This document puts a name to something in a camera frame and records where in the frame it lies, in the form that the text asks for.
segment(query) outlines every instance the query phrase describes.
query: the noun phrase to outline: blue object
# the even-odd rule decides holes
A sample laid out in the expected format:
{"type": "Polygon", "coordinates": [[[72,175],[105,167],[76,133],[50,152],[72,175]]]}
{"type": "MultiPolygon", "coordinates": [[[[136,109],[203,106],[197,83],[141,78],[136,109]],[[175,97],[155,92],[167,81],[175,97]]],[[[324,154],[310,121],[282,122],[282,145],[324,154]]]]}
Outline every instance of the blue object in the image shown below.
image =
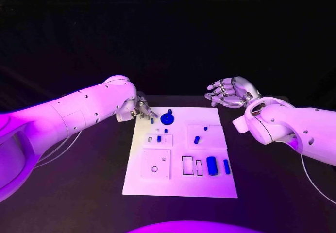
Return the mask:
{"type": "Polygon", "coordinates": [[[198,136],[196,136],[194,140],[193,140],[193,143],[197,144],[198,142],[198,136]]]}
{"type": "Polygon", "coordinates": [[[167,113],[164,113],[161,115],[160,120],[161,120],[161,123],[164,125],[170,125],[173,123],[173,114],[171,113],[173,113],[173,111],[171,111],[171,109],[168,109],[167,113]]]}
{"type": "Polygon", "coordinates": [[[216,169],[216,158],[213,156],[206,158],[206,164],[207,164],[207,173],[210,176],[217,175],[217,169],[216,169]]]}
{"type": "Polygon", "coordinates": [[[223,166],[224,166],[224,173],[229,175],[229,161],[224,159],[223,160],[223,166]]]}

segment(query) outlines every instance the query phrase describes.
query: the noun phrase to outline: black background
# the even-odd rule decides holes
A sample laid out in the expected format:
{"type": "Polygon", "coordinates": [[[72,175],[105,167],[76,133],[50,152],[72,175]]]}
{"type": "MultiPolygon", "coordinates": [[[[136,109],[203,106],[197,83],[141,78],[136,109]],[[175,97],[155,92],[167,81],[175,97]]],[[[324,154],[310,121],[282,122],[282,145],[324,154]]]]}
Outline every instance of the black background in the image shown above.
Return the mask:
{"type": "Polygon", "coordinates": [[[262,95],[334,107],[333,8],[262,1],[111,1],[0,7],[1,107],[128,76],[147,95],[203,95],[243,76],[262,95]]]}

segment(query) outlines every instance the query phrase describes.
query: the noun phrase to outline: blue bolt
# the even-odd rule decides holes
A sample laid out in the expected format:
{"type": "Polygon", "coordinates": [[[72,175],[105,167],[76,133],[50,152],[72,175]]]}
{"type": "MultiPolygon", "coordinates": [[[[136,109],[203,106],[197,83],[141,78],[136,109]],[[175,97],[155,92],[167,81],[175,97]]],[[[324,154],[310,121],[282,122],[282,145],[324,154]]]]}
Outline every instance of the blue bolt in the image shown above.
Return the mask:
{"type": "Polygon", "coordinates": [[[196,136],[193,143],[197,144],[198,142],[198,136],[196,136]]]}

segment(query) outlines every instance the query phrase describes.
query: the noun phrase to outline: robotic hand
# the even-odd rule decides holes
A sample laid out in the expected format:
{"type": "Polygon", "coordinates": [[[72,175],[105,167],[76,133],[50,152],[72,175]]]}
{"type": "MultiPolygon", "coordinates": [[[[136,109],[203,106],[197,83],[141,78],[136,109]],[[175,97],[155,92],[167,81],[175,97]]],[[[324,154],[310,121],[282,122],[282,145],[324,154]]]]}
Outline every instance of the robotic hand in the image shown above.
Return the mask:
{"type": "Polygon", "coordinates": [[[135,115],[157,117],[121,75],[50,102],[0,114],[0,201],[24,183],[49,147],[113,114],[118,121],[135,115]]]}
{"type": "Polygon", "coordinates": [[[245,109],[233,120],[239,133],[250,132],[262,144],[284,142],[302,155],[336,166],[336,112],[315,108],[295,108],[273,97],[262,97],[250,82],[226,78],[207,86],[204,97],[211,106],[245,109]]]}

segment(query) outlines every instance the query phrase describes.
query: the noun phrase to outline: cable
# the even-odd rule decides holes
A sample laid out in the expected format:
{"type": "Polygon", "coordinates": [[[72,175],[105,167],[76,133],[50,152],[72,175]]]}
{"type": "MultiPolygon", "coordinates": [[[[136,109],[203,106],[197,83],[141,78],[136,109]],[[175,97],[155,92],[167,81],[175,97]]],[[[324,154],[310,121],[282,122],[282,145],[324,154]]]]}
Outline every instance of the cable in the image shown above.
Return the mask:
{"type": "Polygon", "coordinates": [[[64,151],[63,151],[51,160],[49,160],[47,162],[44,162],[44,163],[38,164],[37,166],[34,166],[33,169],[36,169],[37,167],[46,165],[46,164],[47,164],[49,162],[51,162],[56,158],[59,158],[59,156],[60,156],[60,155],[66,152],[66,150],[72,147],[72,145],[73,145],[73,143],[74,143],[74,141],[76,141],[76,139],[77,139],[80,133],[82,133],[82,131],[79,131],[79,133],[77,133],[77,135],[76,135],[76,137],[74,137],[74,140],[72,141],[72,143],[70,143],[70,145],[67,146],[67,148],[64,149],[64,151]]]}
{"type": "Polygon", "coordinates": [[[323,195],[323,197],[336,205],[336,202],[324,195],[324,193],[318,190],[318,188],[315,187],[311,179],[310,179],[310,176],[308,176],[308,173],[307,173],[307,169],[305,169],[305,165],[304,165],[304,160],[302,160],[302,155],[301,155],[301,161],[302,161],[302,169],[304,169],[304,172],[305,172],[305,175],[307,175],[307,178],[310,180],[310,183],[311,185],[314,186],[314,188],[317,189],[318,193],[323,195]]]}
{"type": "Polygon", "coordinates": [[[70,137],[67,137],[67,138],[63,140],[63,142],[60,143],[60,145],[56,147],[56,149],[54,149],[43,158],[40,158],[38,162],[43,161],[43,160],[57,151],[57,149],[63,146],[63,144],[64,144],[64,142],[67,141],[69,138],[70,138],[70,137]]]}

